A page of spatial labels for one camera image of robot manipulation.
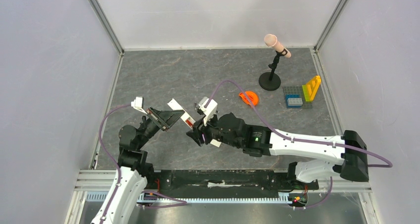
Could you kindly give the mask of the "blue lego brick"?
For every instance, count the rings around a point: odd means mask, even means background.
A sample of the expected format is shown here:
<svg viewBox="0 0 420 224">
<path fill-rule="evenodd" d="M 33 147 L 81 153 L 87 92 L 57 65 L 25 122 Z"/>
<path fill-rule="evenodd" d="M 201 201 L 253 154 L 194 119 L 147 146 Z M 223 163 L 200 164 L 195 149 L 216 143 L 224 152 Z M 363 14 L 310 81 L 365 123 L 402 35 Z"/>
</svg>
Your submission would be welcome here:
<svg viewBox="0 0 420 224">
<path fill-rule="evenodd" d="M 286 95 L 285 101 L 288 108 L 300 108 L 303 105 L 303 100 L 299 95 Z"/>
</svg>

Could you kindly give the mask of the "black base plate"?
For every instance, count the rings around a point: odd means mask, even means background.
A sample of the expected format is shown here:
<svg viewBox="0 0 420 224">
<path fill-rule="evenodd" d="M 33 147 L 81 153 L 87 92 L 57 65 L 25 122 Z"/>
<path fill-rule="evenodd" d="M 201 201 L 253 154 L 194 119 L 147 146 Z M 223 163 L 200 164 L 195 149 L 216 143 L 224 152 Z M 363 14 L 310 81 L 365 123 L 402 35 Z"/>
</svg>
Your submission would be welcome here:
<svg viewBox="0 0 420 224">
<path fill-rule="evenodd" d="M 173 198 L 275 198 L 318 190 L 318 181 L 292 179 L 285 169 L 162 169 L 149 174 L 146 190 Z"/>
</svg>

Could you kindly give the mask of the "orange plastic basket piece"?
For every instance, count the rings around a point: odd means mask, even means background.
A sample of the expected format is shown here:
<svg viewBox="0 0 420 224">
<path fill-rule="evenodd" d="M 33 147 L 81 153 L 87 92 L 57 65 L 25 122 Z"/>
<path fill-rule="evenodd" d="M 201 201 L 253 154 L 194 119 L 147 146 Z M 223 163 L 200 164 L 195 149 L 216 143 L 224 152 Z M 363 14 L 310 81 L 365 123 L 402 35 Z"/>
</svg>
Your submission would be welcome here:
<svg viewBox="0 0 420 224">
<path fill-rule="evenodd" d="M 239 97 L 245 104 L 249 105 L 250 107 L 257 106 L 260 101 L 258 95 L 253 91 L 246 91 L 245 93 L 241 92 L 239 93 Z"/>
</svg>

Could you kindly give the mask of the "pink microphone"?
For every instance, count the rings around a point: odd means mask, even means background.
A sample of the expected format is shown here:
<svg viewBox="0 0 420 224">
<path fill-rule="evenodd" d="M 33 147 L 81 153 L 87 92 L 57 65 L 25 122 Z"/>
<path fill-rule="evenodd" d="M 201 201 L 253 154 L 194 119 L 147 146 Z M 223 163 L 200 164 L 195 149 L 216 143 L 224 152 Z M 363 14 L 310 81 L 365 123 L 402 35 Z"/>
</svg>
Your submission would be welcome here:
<svg viewBox="0 0 420 224">
<path fill-rule="evenodd" d="M 278 38 L 274 34 L 265 35 L 263 40 L 264 40 L 264 43 L 268 47 L 273 48 L 276 52 L 280 53 L 282 56 L 286 58 L 291 57 L 290 51 L 279 42 Z"/>
</svg>

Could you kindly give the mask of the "green lego brick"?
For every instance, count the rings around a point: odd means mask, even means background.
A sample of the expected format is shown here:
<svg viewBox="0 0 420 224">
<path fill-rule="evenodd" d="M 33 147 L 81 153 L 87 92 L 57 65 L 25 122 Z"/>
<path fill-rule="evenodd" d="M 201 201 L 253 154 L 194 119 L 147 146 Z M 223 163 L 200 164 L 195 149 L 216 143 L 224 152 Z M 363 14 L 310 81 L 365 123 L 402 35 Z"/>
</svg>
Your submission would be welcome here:
<svg viewBox="0 0 420 224">
<path fill-rule="evenodd" d="M 304 92 L 306 102 L 312 102 L 315 98 L 314 88 L 312 87 L 311 84 L 305 84 L 302 87 L 303 87 L 303 92 Z"/>
</svg>

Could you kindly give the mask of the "yellow lego piece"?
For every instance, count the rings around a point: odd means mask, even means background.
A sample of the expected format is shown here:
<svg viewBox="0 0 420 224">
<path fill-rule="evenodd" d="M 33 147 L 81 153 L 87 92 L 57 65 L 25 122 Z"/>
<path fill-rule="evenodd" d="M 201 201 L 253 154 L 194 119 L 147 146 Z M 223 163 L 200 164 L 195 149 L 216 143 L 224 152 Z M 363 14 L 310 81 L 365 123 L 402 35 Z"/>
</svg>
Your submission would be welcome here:
<svg viewBox="0 0 420 224">
<path fill-rule="evenodd" d="M 306 94 L 306 101 L 312 102 L 318 92 L 318 89 L 321 84 L 321 77 L 319 75 L 313 77 L 307 84 L 307 94 Z"/>
</svg>

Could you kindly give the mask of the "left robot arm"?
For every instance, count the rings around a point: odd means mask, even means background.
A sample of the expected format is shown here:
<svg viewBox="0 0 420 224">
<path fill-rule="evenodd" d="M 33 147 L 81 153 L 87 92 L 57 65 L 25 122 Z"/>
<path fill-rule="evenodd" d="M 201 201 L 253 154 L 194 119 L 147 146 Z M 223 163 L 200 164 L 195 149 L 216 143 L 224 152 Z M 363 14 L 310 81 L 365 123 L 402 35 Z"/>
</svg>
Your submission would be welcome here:
<svg viewBox="0 0 420 224">
<path fill-rule="evenodd" d="M 148 153 L 142 148 L 160 130 L 169 130 L 185 112 L 148 108 L 145 113 L 138 127 L 125 125 L 119 130 L 116 174 L 93 224 L 128 223 L 141 193 L 156 180 L 153 165 L 146 162 Z"/>
</svg>

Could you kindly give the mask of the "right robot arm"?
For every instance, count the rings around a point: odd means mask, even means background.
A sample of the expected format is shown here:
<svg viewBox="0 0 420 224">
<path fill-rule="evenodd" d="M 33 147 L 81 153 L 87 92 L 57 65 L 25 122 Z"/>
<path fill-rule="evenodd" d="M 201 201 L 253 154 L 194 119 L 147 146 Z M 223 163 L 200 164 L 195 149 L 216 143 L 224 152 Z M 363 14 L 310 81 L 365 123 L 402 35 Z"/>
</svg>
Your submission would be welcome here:
<svg viewBox="0 0 420 224">
<path fill-rule="evenodd" d="M 204 116 L 186 134 L 199 146 L 226 144 L 251 157 L 289 155 L 308 158 L 307 162 L 289 164 L 286 182 L 292 188 L 330 176 L 354 182 L 369 180 L 367 147 L 354 131 L 345 131 L 342 136 L 271 131 L 265 126 L 246 124 L 229 113 L 221 117 L 214 115 L 211 119 Z"/>
</svg>

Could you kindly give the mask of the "white remote control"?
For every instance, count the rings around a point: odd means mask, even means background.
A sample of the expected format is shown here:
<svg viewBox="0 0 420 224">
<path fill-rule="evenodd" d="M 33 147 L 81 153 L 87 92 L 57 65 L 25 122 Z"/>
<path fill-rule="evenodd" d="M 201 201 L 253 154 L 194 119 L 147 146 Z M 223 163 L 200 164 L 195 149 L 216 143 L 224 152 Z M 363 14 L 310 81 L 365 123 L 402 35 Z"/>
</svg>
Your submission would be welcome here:
<svg viewBox="0 0 420 224">
<path fill-rule="evenodd" d="M 182 110 L 184 113 L 182 114 L 182 116 L 181 116 L 181 120 L 190 128 L 190 129 L 192 129 L 193 128 L 193 125 L 194 125 L 194 123 L 196 122 L 188 113 L 187 113 L 187 111 L 174 99 L 174 98 L 172 98 L 168 103 L 167 103 L 167 105 L 172 109 L 172 110 L 174 110 L 174 111 L 177 111 L 177 110 Z M 189 125 L 187 122 L 186 122 L 186 120 L 187 119 L 189 119 L 192 123 L 193 123 L 193 125 Z"/>
</svg>

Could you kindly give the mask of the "black microphone stand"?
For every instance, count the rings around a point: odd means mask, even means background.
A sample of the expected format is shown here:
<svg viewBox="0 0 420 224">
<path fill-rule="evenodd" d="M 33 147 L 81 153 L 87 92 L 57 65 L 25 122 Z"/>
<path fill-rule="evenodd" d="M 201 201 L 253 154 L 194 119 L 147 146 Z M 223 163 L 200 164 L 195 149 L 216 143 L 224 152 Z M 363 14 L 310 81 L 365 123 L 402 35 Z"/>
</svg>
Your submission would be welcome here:
<svg viewBox="0 0 420 224">
<path fill-rule="evenodd" d="M 259 85 L 267 91 L 274 91 L 277 90 L 281 85 L 281 79 L 279 75 L 275 73 L 277 69 L 278 63 L 282 54 L 276 52 L 276 56 L 273 59 L 273 62 L 268 65 L 271 69 L 271 72 L 265 72 L 259 77 Z"/>
</svg>

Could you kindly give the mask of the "grey lego baseplate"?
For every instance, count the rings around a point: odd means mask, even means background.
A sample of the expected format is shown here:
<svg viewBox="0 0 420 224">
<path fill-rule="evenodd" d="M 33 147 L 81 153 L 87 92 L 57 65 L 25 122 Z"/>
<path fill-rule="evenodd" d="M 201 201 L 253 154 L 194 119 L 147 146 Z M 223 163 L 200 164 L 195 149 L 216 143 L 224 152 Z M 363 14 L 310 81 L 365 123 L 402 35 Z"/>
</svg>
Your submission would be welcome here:
<svg viewBox="0 0 420 224">
<path fill-rule="evenodd" d="M 306 102 L 305 97 L 304 97 L 303 88 L 301 86 L 283 86 L 282 90 L 283 90 L 283 93 L 284 93 L 284 97 L 286 95 L 299 95 L 303 100 L 303 105 L 300 108 L 311 109 L 313 107 L 312 102 Z"/>
</svg>

